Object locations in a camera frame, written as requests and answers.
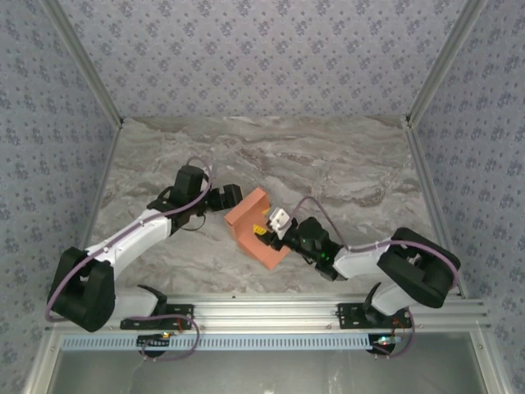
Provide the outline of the aluminium table side rail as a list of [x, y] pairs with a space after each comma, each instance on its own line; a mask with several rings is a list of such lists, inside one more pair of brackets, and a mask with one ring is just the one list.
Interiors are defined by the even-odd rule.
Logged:
[[120, 129], [111, 123], [88, 125], [84, 136], [68, 149], [70, 169], [63, 185], [71, 188], [72, 198], [65, 206], [68, 228], [60, 239], [61, 253], [89, 244]]
[[401, 117], [401, 119], [404, 122], [404, 131], [407, 135], [409, 150], [413, 158], [415, 171], [418, 174], [420, 186], [422, 188], [422, 195], [431, 221], [431, 227], [435, 234], [436, 243], [459, 256], [458, 252], [454, 249], [450, 232], [446, 226], [441, 204], [418, 138], [418, 133], [415, 131], [407, 117]]

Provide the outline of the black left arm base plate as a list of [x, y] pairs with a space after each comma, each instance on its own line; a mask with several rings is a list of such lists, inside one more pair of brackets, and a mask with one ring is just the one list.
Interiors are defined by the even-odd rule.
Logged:
[[147, 317], [130, 316], [120, 322], [121, 330], [186, 331], [192, 329], [189, 318], [194, 318], [192, 304], [163, 304]]

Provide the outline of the small black electronics board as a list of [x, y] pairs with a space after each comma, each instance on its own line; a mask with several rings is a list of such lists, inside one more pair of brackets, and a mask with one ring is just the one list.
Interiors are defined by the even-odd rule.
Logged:
[[379, 356], [391, 356], [402, 337], [386, 334], [371, 334], [368, 336], [371, 349], [369, 353]]
[[171, 334], [169, 332], [139, 335], [136, 339], [136, 346], [139, 348], [139, 353], [144, 358], [155, 360], [166, 353], [163, 349], [168, 347], [170, 339]]

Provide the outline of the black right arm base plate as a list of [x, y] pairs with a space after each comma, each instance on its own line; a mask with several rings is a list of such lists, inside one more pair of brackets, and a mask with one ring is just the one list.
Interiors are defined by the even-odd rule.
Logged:
[[393, 329], [412, 328], [408, 309], [400, 309], [392, 315], [378, 312], [363, 303], [341, 303], [336, 306], [340, 329]]

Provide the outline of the grey metal lower panel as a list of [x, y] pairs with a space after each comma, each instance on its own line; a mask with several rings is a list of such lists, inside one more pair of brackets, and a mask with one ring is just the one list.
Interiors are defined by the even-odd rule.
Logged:
[[146, 361], [122, 335], [49, 332], [19, 394], [515, 394], [482, 334], [416, 335], [407, 353], [227, 350]]

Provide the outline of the aluminium corner post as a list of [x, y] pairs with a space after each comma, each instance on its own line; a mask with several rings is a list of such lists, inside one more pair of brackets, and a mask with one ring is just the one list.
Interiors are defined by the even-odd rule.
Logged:
[[471, 30], [486, 7], [488, 0], [466, 0], [446, 40], [432, 63], [427, 78], [406, 114], [408, 126], [414, 130], [433, 100]]
[[102, 79], [98, 75], [94, 63], [89, 58], [87, 51], [84, 49], [74, 26], [71, 24], [67, 14], [64, 12], [58, 0], [39, 0], [43, 9], [48, 14], [53, 26], [66, 45], [69, 54], [72, 56], [75, 64], [78, 66], [80, 73], [91, 88], [95, 98], [98, 100], [103, 112], [108, 117], [112, 125], [121, 129], [122, 119], [116, 109], [116, 105], [107, 91]]

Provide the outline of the orange paper box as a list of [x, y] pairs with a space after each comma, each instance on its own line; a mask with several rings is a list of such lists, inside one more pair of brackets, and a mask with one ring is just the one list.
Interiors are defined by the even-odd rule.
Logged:
[[267, 230], [267, 214], [270, 210], [268, 193], [255, 188], [225, 216], [226, 225], [237, 245], [251, 258], [269, 270], [274, 269], [289, 253], [284, 246], [280, 251], [263, 244], [254, 232], [255, 227]]

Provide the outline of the aluminium front rail frame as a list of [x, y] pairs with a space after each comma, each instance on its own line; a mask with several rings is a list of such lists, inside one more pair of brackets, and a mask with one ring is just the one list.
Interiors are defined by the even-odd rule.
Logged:
[[398, 334], [419, 332], [473, 332], [491, 329], [480, 300], [448, 297], [439, 309], [415, 305], [409, 309], [412, 328], [340, 329], [336, 306], [360, 303], [355, 295], [337, 294], [203, 294], [170, 295], [167, 304], [194, 305], [194, 320], [206, 333], [318, 333], [329, 331]]

